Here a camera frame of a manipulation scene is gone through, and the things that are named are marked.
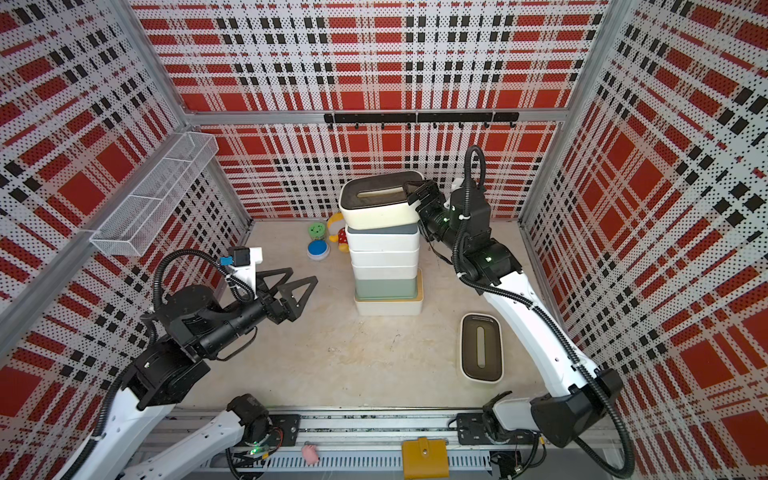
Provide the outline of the white box grey lid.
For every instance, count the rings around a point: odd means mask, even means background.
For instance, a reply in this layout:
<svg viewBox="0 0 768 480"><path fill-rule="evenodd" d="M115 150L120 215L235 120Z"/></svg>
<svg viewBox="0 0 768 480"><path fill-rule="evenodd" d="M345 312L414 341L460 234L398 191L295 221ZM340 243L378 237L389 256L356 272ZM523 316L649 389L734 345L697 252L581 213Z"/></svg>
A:
<svg viewBox="0 0 768 480"><path fill-rule="evenodd" d="M346 227L345 231L349 248L355 252L414 251L420 245L416 223L368 230Z"/></svg>

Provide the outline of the cream box dark lid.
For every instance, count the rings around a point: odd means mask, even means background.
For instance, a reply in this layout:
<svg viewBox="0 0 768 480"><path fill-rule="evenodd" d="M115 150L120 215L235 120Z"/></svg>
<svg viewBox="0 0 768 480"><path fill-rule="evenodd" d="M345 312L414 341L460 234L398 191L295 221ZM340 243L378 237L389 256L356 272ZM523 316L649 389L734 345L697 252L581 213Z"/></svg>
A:
<svg viewBox="0 0 768 480"><path fill-rule="evenodd" d="M468 313L460 322L459 364L469 380L496 384L504 376L500 322L487 314Z"/></svg>
<svg viewBox="0 0 768 480"><path fill-rule="evenodd" d="M419 216L408 203L405 184L423 179L421 173L411 170L351 180L341 189L339 210L354 230L415 224Z"/></svg>

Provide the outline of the white bamboo-lid box corner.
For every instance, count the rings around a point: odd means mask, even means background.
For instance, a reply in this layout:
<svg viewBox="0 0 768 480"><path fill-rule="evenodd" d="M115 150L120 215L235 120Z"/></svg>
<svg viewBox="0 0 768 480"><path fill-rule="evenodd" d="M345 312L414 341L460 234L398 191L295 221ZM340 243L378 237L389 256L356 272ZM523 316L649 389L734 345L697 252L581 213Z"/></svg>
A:
<svg viewBox="0 0 768 480"><path fill-rule="evenodd" d="M417 265L419 250L409 251L349 251L351 263L358 267L410 267Z"/></svg>

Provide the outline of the mint green square tissue box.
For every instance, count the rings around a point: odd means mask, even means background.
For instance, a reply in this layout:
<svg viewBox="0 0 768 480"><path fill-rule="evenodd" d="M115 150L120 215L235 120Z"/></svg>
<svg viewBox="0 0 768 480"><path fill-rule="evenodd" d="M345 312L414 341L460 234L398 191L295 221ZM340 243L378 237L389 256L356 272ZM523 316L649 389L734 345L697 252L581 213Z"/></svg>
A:
<svg viewBox="0 0 768 480"><path fill-rule="evenodd" d="M418 296L418 277L355 281L358 301L411 300Z"/></svg>

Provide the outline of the white bamboo-lid tissue box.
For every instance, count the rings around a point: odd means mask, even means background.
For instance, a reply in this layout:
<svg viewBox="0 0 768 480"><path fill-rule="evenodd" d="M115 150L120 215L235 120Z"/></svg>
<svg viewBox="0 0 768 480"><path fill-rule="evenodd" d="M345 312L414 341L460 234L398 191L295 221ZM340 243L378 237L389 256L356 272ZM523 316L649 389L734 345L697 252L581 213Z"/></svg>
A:
<svg viewBox="0 0 768 480"><path fill-rule="evenodd" d="M422 312L424 289L417 284L417 293L409 299L360 300L354 299L361 316L417 316Z"/></svg>
<svg viewBox="0 0 768 480"><path fill-rule="evenodd" d="M418 266L358 266L352 265L356 280L408 280L416 278Z"/></svg>

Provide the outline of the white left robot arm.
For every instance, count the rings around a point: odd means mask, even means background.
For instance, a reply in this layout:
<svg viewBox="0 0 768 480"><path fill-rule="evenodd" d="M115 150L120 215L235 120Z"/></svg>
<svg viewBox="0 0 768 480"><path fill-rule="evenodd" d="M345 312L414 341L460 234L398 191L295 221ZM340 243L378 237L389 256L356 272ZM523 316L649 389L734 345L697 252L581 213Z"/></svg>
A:
<svg viewBox="0 0 768 480"><path fill-rule="evenodd" d="M318 280L291 278L289 268L258 274L250 302L223 307L211 288L185 287L156 306L151 319L166 329L109 388L94 429L57 473L59 479L176 479L223 450L245 444L264 456L285 439L281 426L251 394L231 400L212 421L157 456L134 467L128 462L155 426L210 371L226 361L223 350L255 336L268 319L295 321Z"/></svg>

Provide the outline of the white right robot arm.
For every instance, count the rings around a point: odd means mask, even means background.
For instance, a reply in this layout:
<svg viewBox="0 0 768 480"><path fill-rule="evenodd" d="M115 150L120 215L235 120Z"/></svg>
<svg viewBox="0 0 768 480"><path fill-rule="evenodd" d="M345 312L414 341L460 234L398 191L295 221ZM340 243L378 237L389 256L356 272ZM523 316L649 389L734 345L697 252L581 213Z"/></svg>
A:
<svg viewBox="0 0 768 480"><path fill-rule="evenodd" d="M536 295L520 262L492 237L483 187L467 178L449 198L432 180L408 181L403 188L425 239L450 248L458 280L505 320L544 382L542 396L514 400L500 394L485 406L489 438L498 442L515 430L531 430L559 448L575 444L613 477L630 478L636 459L616 408L623 389L620 375L612 368L599 368L575 345ZM620 466L603 459L581 437L604 417L611 419L618 434L623 451Z"/></svg>

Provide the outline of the blue and white round button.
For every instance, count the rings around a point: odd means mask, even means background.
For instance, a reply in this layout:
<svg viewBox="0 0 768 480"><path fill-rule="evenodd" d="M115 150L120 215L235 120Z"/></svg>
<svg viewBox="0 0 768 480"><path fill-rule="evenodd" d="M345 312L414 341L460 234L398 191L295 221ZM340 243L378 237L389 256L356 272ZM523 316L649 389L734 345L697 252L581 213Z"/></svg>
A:
<svg viewBox="0 0 768 480"><path fill-rule="evenodd" d="M312 240L307 246L307 256L313 261L322 261L330 254L330 246L325 240Z"/></svg>

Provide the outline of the green lid air freshener jar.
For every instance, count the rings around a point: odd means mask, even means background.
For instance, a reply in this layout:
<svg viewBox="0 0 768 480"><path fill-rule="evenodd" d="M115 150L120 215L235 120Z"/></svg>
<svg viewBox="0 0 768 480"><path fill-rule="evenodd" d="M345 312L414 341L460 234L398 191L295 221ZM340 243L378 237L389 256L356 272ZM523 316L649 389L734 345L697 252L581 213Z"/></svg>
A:
<svg viewBox="0 0 768 480"><path fill-rule="evenodd" d="M322 241L327 234L327 227L324 222L313 222L309 228L308 233L313 241Z"/></svg>

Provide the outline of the small pink object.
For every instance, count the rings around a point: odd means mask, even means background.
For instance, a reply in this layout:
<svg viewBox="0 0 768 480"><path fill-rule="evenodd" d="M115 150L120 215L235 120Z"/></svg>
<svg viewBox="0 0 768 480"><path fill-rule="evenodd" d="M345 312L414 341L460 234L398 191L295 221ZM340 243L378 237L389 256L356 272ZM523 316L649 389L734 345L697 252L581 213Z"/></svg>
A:
<svg viewBox="0 0 768 480"><path fill-rule="evenodd" d="M317 446L314 444L305 444L301 449L301 454L308 466L314 466L320 462Z"/></svg>

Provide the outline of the yellow leather wallet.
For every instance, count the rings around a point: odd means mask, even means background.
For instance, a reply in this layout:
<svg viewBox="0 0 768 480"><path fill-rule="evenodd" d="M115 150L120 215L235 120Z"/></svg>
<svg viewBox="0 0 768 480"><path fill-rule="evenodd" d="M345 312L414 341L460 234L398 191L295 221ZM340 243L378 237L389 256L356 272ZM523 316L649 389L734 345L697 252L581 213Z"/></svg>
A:
<svg viewBox="0 0 768 480"><path fill-rule="evenodd" d="M444 479L450 476L447 441L419 437L402 443L405 479Z"/></svg>

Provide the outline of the black hook rail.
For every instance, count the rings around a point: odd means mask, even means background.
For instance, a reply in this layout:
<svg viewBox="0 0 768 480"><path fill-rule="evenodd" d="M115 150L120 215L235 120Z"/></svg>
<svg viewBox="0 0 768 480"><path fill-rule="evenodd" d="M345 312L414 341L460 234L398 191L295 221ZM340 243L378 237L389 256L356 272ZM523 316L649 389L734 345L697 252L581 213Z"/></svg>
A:
<svg viewBox="0 0 768 480"><path fill-rule="evenodd" d="M510 123L520 119L520 113L511 112L401 112L401 113L327 113L323 116L327 125L349 124L357 128L363 124L414 124L414 123Z"/></svg>

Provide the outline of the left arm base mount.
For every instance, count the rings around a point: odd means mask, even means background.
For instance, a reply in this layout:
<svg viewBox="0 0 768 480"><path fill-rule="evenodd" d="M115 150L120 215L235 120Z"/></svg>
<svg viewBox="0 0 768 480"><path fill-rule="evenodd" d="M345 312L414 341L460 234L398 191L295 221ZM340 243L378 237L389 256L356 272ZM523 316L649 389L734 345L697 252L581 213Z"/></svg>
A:
<svg viewBox="0 0 768 480"><path fill-rule="evenodd" d="M301 416L298 414L278 414L259 418L245 427L240 446L265 452L285 446L294 446L297 441Z"/></svg>

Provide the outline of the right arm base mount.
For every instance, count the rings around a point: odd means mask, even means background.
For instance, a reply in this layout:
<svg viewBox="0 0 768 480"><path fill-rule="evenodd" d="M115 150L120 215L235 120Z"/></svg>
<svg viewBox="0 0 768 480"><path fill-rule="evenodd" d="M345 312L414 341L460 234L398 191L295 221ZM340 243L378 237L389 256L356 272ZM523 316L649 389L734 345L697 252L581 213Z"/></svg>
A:
<svg viewBox="0 0 768 480"><path fill-rule="evenodd" d="M533 445L535 432L526 429L505 430L484 413L459 413L454 421L458 442L463 446Z"/></svg>

